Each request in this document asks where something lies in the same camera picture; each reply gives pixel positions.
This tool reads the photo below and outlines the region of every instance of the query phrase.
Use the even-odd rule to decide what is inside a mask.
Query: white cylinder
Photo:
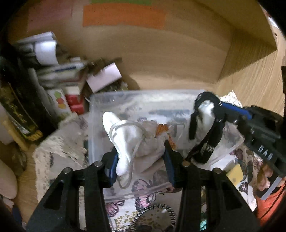
[[[17,179],[14,172],[0,160],[0,194],[14,199],[17,195]]]

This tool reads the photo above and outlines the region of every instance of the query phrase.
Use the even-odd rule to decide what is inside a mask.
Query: human hand
[[[270,187],[269,177],[273,175],[273,170],[268,166],[268,164],[263,164],[257,174],[257,183],[256,188],[259,191],[263,191]],[[281,187],[286,181],[286,177],[284,177],[277,187]]]

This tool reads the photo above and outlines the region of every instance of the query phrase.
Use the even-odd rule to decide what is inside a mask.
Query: black fabric
[[[282,72],[282,83],[283,83],[283,92],[286,96],[286,67],[282,66],[281,67],[281,72]],[[286,97],[285,97],[285,102],[284,102],[284,121],[282,123],[281,129],[280,129],[280,134],[283,139],[286,139]]]
[[[199,117],[199,107],[204,101],[210,101],[214,104],[214,108],[212,110],[215,120],[214,123],[205,136],[205,138],[200,142],[200,144],[196,145],[188,154],[187,160],[193,157],[198,163],[205,164],[210,156],[212,155],[215,147],[221,140],[223,135],[223,128],[225,126],[224,114],[217,110],[217,107],[220,107],[220,100],[218,97],[212,92],[203,92],[198,95],[194,102],[194,113],[191,114],[190,118],[190,127],[189,127],[189,139],[195,139],[196,131],[197,131],[197,120],[201,120]]]
[[[221,140],[224,126],[225,121],[215,119],[204,139],[189,152],[187,160],[193,157],[198,163],[207,163],[215,147]]]
[[[11,16],[26,2],[27,0],[9,0],[1,1],[0,4],[0,32],[5,28]]]
[[[262,7],[271,15],[284,36],[286,35],[286,5],[285,0],[258,0]],[[284,108],[284,121],[286,120],[286,107]],[[281,135],[286,138],[286,124],[282,126]],[[285,228],[286,197],[283,197],[279,207],[270,220],[259,230],[261,232],[281,231]]]
[[[277,193],[279,190],[280,190],[281,186],[280,187],[276,187],[271,194],[274,194],[274,193]]]
[[[0,196],[0,226],[3,232],[25,232],[22,225],[19,225],[13,218],[10,211],[6,208]]]

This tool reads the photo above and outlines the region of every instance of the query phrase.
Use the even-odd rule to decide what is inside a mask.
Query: black and white cord
[[[137,215],[135,216],[135,218],[132,221],[132,224],[135,225],[137,223],[137,221],[139,220],[139,218],[146,213],[149,210],[153,210],[153,209],[165,209],[167,210],[167,212],[170,215],[170,219],[171,219],[171,225],[174,227],[176,225],[176,213],[173,211],[173,209],[168,206],[168,205],[162,205],[162,204],[154,204],[154,205],[150,205],[147,206],[146,208],[140,210]]]

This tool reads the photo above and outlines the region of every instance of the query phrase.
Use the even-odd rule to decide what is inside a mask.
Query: black strap
[[[195,111],[191,114],[190,118],[189,139],[195,139],[195,134],[197,130],[197,118],[199,116],[198,108],[206,100],[209,100],[214,104],[214,123],[207,135],[204,137],[204,139],[200,142],[200,144],[193,147],[193,149],[189,152],[186,158],[187,160],[190,160],[191,157],[193,157],[198,163],[206,163],[209,160],[215,147],[221,140],[221,137],[223,135],[223,128],[225,126],[224,115],[220,114],[219,110],[216,110],[220,104],[219,99],[211,92],[203,92],[199,94],[197,99],[195,100]]]
[[[286,139],[286,66],[281,67],[282,72],[282,83],[283,83],[283,93],[285,95],[284,99],[284,121],[280,129],[280,134],[283,139]]]

